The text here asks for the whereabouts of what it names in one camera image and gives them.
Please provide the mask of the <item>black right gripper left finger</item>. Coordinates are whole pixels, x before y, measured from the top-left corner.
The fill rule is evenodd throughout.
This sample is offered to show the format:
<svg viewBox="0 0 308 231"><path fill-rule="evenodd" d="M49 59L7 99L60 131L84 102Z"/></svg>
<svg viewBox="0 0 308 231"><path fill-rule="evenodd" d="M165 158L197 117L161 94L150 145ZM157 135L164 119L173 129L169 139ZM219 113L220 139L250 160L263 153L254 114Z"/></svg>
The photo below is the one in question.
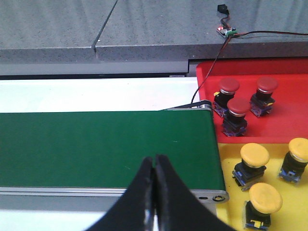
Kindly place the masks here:
<svg viewBox="0 0 308 231"><path fill-rule="evenodd" d="M153 185L153 160L146 157L122 196L87 230L151 231L154 227Z"/></svg>

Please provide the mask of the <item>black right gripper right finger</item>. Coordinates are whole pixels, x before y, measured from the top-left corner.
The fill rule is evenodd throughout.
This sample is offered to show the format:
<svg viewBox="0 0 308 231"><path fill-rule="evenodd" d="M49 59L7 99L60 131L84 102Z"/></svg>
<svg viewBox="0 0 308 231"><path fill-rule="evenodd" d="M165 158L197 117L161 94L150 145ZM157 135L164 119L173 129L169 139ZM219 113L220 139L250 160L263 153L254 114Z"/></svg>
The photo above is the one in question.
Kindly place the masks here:
<svg viewBox="0 0 308 231"><path fill-rule="evenodd" d="M166 155L155 158L156 208L160 231L232 231L202 205L180 179Z"/></svg>

